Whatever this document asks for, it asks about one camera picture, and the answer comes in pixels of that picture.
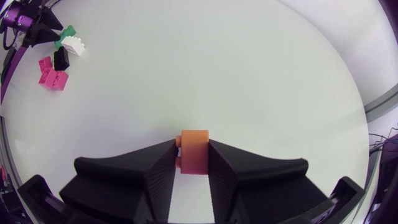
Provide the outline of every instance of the black lego brick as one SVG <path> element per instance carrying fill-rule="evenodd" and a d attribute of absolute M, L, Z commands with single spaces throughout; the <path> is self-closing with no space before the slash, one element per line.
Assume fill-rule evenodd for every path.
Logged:
<path fill-rule="evenodd" d="M 68 67 L 68 51 L 64 47 L 60 47 L 56 52 L 54 52 L 54 70 L 65 71 Z"/>

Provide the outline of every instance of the wire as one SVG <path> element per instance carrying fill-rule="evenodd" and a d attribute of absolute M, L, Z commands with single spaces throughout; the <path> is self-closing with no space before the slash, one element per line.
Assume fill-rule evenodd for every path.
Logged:
<path fill-rule="evenodd" d="M 380 135 L 380 134 L 372 134 L 372 133 L 369 133 L 369 135 L 372 135 L 372 136 L 379 136 L 380 138 L 384 138 L 384 139 L 390 141 L 389 138 L 384 137 L 384 136 L 382 136 L 382 135 Z"/>
<path fill-rule="evenodd" d="M 391 131 L 392 131 L 392 130 L 396 130 L 396 131 L 398 131 L 398 128 L 391 128 L 391 129 L 390 129 L 390 133 L 388 133 L 388 137 L 387 137 L 387 138 L 389 138 L 389 137 L 390 137 L 390 134 L 391 134 Z"/>
<path fill-rule="evenodd" d="M 393 139 L 393 140 L 390 140 L 390 139 L 388 139 L 388 140 L 385 140 L 384 142 L 380 142 L 380 143 L 377 143 L 377 144 L 370 144 L 369 146 L 377 146 L 377 145 L 380 145 L 380 144 L 387 144 L 387 143 L 394 143 L 394 144 L 398 144 L 398 139 Z"/>

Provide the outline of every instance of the black plastic part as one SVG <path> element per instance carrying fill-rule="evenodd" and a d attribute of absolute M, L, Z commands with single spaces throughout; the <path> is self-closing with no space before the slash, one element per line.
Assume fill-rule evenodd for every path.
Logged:
<path fill-rule="evenodd" d="M 10 67 L 10 64 L 11 64 L 11 60 L 14 57 L 16 52 L 17 52 L 17 50 L 15 49 L 15 47 L 11 47 L 7 52 L 6 58 L 4 59 L 4 63 L 3 63 L 3 69 L 1 72 L 1 84 L 3 84 L 6 79 L 7 72 Z"/>
<path fill-rule="evenodd" d="M 116 157 L 78 158 L 61 198 L 109 223 L 167 222 L 177 154 L 170 140 Z"/>
<path fill-rule="evenodd" d="M 60 38 L 57 33 L 45 24 L 33 23 L 26 32 L 22 46 L 28 48 L 31 45 L 33 47 L 36 44 L 53 42 Z"/>
<path fill-rule="evenodd" d="M 39 22 L 45 24 L 51 29 L 62 30 L 63 26 L 60 21 L 55 17 L 54 13 L 48 7 L 44 7 L 42 10 L 42 16 Z"/>
<path fill-rule="evenodd" d="M 210 140 L 209 182 L 215 221 L 229 221 L 239 189 L 305 177 L 307 169 L 304 159 L 270 159 Z"/>
<path fill-rule="evenodd" d="M 279 223 L 312 212 L 312 221 L 333 208 L 334 204 L 305 176 L 258 187 L 241 189 L 229 221 L 232 223 Z"/>
<path fill-rule="evenodd" d="M 18 189 L 32 213 L 42 223 L 51 224 L 105 224 L 65 205 L 52 195 L 47 183 L 39 175 L 33 176 Z"/>
<path fill-rule="evenodd" d="M 334 224 L 364 195 L 343 177 L 327 198 L 306 176 L 303 159 L 278 160 L 209 143 L 209 181 L 216 223 Z"/>
<path fill-rule="evenodd" d="M 60 47 L 56 52 L 54 52 L 54 70 L 65 71 L 68 67 L 68 51 L 64 47 Z"/>
<path fill-rule="evenodd" d="M 35 18 L 40 12 L 40 7 L 46 0 L 31 0 L 24 8 L 24 10 L 21 12 L 21 15 L 30 17 L 30 18 Z"/>

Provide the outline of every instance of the lego brick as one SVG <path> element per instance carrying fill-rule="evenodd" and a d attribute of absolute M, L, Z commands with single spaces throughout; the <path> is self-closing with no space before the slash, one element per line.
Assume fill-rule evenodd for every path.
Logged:
<path fill-rule="evenodd" d="M 65 71 L 68 67 L 68 51 L 64 47 L 60 47 L 56 52 L 54 52 L 54 70 Z"/>
<path fill-rule="evenodd" d="M 62 91 L 65 88 L 65 84 L 67 84 L 69 75 L 64 71 L 57 71 L 57 76 L 52 85 L 52 90 L 60 90 Z"/>
<path fill-rule="evenodd" d="M 77 56 L 80 56 L 85 50 L 85 45 L 82 44 L 81 39 L 77 37 L 65 37 L 61 43 L 67 51 Z"/>
<path fill-rule="evenodd" d="M 64 71 L 45 68 L 39 80 L 39 85 L 49 90 L 63 90 L 69 75 Z"/>
<path fill-rule="evenodd" d="M 39 60 L 39 67 L 40 67 L 40 72 L 42 72 L 42 73 L 43 73 L 43 70 L 45 68 L 52 68 L 50 56 L 47 56 L 47 57 L 44 57 L 44 58 L 40 59 Z"/>
<path fill-rule="evenodd" d="M 69 26 L 68 26 L 66 29 L 64 29 L 64 30 L 62 31 L 62 33 L 60 34 L 60 37 L 61 37 L 61 38 L 60 38 L 59 40 L 57 40 L 57 41 L 54 42 L 55 48 L 56 48 L 56 49 L 59 49 L 59 48 L 62 46 L 61 42 L 62 42 L 62 40 L 63 40 L 65 37 L 73 36 L 73 35 L 75 35 L 75 34 L 76 34 L 75 29 L 73 28 L 72 25 L 69 25 Z"/>
<path fill-rule="evenodd" d="M 40 77 L 39 85 L 51 90 L 56 77 L 57 71 L 52 68 L 45 68 L 42 72 L 42 76 Z"/>

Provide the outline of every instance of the black cable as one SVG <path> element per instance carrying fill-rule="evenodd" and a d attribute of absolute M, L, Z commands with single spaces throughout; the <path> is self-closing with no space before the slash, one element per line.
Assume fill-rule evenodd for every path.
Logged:
<path fill-rule="evenodd" d="M 387 137 L 384 137 L 384 136 L 382 136 L 382 135 L 380 135 L 380 134 L 372 134 L 372 133 L 369 133 L 369 135 L 372 135 L 372 136 L 379 136 L 379 137 L 381 137 L 381 138 L 384 138 L 384 139 L 386 139 L 386 140 L 389 140 Z"/>
<path fill-rule="evenodd" d="M 4 47 L 4 50 L 9 50 L 15 44 L 15 41 L 17 40 L 17 36 L 18 36 L 18 31 L 17 31 L 11 45 L 7 46 L 7 30 L 8 30 L 8 27 L 5 28 L 4 36 L 2 37 L 2 47 Z"/>
<path fill-rule="evenodd" d="M 396 131 L 398 131 L 398 128 L 391 128 L 391 129 L 390 129 L 390 133 L 388 133 L 388 137 L 387 137 L 387 138 L 389 138 L 389 137 L 390 137 L 390 135 L 391 135 L 391 131 L 392 131 L 392 130 L 396 130 Z"/>
<path fill-rule="evenodd" d="M 387 143 L 394 143 L 394 144 L 397 144 L 398 143 L 398 139 L 387 139 L 387 140 L 385 140 L 384 142 L 381 142 L 381 141 L 376 141 L 376 142 L 374 142 L 375 144 L 370 144 L 369 146 L 377 146 L 377 145 L 380 145 L 380 144 L 387 144 Z"/>

